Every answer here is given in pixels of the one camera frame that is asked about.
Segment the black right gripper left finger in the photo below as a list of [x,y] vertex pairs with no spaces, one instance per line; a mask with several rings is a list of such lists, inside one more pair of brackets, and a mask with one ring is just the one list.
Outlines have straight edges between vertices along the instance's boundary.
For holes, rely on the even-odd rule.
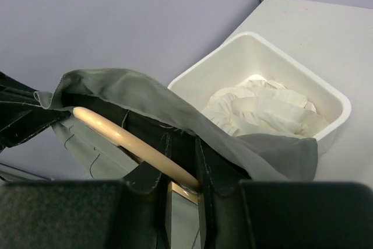
[[2,248],[170,248],[170,179],[58,181],[1,165]]

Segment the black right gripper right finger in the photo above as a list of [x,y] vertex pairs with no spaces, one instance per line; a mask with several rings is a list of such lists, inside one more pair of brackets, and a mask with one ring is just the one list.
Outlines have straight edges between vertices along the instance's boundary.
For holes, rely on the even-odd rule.
[[372,190],[353,182],[260,182],[195,142],[202,248],[371,248]]

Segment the grey pleated skirt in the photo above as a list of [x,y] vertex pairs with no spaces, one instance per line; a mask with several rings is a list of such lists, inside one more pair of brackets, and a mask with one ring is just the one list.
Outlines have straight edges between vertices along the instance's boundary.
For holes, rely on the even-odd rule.
[[1,148],[52,128],[92,178],[120,178],[139,156],[118,148],[72,114],[85,107],[165,153],[203,184],[200,237],[205,248],[252,247],[238,182],[311,181],[314,138],[246,132],[231,136],[158,81],[128,69],[75,70],[54,92],[1,75]]

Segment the beige wooden hanger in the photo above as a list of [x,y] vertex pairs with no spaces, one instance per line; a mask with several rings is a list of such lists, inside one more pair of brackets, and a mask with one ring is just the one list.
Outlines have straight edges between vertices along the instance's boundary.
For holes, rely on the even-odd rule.
[[172,179],[172,190],[198,204],[200,183],[182,167],[119,125],[84,107],[75,107],[73,115],[115,146],[120,146]]

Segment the white skirt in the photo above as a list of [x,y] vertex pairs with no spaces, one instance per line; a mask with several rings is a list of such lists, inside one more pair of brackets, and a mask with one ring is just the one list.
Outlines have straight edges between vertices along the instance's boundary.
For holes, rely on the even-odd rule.
[[271,134],[307,138],[329,125],[307,96],[260,75],[218,90],[202,114],[230,136]]

